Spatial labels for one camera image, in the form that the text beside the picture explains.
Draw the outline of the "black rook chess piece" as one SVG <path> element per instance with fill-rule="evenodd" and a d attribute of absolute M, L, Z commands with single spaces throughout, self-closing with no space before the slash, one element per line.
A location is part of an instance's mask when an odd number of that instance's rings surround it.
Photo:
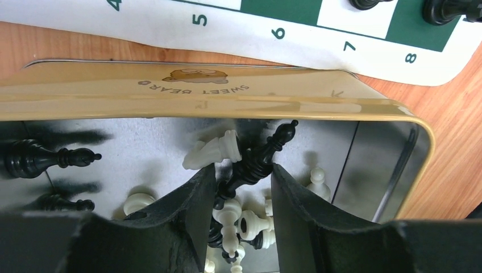
<path fill-rule="evenodd" d="M 480 0 L 428 0 L 422 9 L 425 22 L 441 26 L 464 15 L 470 23 L 481 23 Z"/>

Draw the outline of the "black bishop lying left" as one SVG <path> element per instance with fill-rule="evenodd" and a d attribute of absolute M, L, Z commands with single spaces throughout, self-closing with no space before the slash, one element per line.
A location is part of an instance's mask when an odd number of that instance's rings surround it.
<path fill-rule="evenodd" d="M 34 139 L 18 140 L 8 144 L 1 155 L 3 167 L 12 178 L 33 179 L 49 167 L 87 167 L 102 155 L 88 148 L 52 151 Z"/>

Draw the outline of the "gold tin box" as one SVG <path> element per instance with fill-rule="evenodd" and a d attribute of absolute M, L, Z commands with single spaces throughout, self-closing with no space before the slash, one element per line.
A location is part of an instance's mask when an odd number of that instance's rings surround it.
<path fill-rule="evenodd" d="M 88 148 L 102 159 L 87 167 L 49 167 L 33 179 L 12 178 L 1 159 L 1 213 L 92 212 L 123 220 L 185 184 L 197 141 L 236 130 L 240 152 L 266 144 L 297 120 L 294 138 L 273 156 L 303 187 L 325 171 L 331 203 L 383 224 L 395 185 L 416 185 L 434 151 L 434 134 L 404 105 L 337 70 L 109 61 L 43 61 L 1 81 L 1 155 L 15 141 L 45 148 Z M 234 163 L 211 163 L 217 186 Z M 261 227 L 241 211 L 255 191 L 261 204 L 271 174 L 236 189 L 211 214 L 208 239 L 236 256 L 237 233 Z"/>

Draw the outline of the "black bishop chess piece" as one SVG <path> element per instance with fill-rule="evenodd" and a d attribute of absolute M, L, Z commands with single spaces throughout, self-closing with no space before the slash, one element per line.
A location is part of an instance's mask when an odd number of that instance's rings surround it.
<path fill-rule="evenodd" d="M 225 202 L 234 199 L 236 189 L 242 185 L 255 185 L 273 171 L 273 156 L 290 142 L 296 134 L 297 120 L 279 125 L 266 144 L 248 148 L 242 152 L 242 160 L 232 165 L 232 174 L 228 180 L 218 184 L 214 209 L 221 210 Z"/>

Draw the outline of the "green white chess board mat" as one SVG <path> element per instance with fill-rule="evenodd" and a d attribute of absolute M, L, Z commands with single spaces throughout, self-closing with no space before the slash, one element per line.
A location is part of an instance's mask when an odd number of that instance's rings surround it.
<path fill-rule="evenodd" d="M 435 26 L 423 19 L 423 6 L 389 1 L 361 11 L 349 1 L 2 1 L 1 21 L 443 85 L 479 47 L 481 24 L 459 15 Z"/>

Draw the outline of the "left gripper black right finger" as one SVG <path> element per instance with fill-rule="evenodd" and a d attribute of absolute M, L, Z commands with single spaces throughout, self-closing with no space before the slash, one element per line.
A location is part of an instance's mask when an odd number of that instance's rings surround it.
<path fill-rule="evenodd" d="M 275 164 L 272 204 L 281 272 L 480 272 L 481 221 L 373 223 L 325 201 Z"/>

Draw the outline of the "white pawn chess piece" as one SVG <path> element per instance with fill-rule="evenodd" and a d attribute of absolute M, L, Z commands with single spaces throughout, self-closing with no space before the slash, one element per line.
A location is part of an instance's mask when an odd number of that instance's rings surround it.
<path fill-rule="evenodd" d="M 325 171 L 322 168 L 313 168 L 310 172 L 310 184 L 307 189 L 331 203 L 331 189 L 325 183 Z"/>

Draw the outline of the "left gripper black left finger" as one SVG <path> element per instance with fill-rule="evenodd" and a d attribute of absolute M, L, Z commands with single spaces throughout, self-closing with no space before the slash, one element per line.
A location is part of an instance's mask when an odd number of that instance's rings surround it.
<path fill-rule="evenodd" d="M 123 220 L 92 212 L 1 213 L 2 272 L 203 272 L 214 165 Z"/>

